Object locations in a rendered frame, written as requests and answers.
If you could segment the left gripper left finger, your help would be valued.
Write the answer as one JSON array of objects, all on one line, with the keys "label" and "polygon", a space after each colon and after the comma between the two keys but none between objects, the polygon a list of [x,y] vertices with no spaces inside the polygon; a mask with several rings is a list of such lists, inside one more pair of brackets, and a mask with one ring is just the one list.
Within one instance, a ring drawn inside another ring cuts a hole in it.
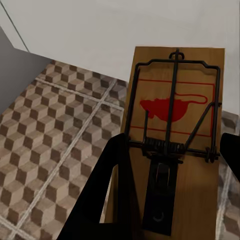
[{"label": "left gripper left finger", "polygon": [[[100,223],[118,164],[118,220]],[[57,240],[133,240],[125,133],[109,139]]]}]

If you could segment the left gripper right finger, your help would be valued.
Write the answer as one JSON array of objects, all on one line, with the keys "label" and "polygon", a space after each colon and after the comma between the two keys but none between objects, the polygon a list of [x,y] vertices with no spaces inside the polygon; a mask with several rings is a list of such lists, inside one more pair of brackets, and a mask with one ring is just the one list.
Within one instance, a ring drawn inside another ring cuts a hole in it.
[{"label": "left gripper right finger", "polygon": [[223,133],[220,153],[240,182],[240,136]]}]

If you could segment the mousetrap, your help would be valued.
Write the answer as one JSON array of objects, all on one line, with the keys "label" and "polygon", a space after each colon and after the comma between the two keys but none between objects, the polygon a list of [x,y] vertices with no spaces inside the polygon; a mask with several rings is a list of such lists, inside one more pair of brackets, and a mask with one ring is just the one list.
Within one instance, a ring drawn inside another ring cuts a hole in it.
[{"label": "mousetrap", "polygon": [[[132,240],[215,240],[225,48],[136,46],[125,133]],[[119,164],[104,223],[118,221]]]}]

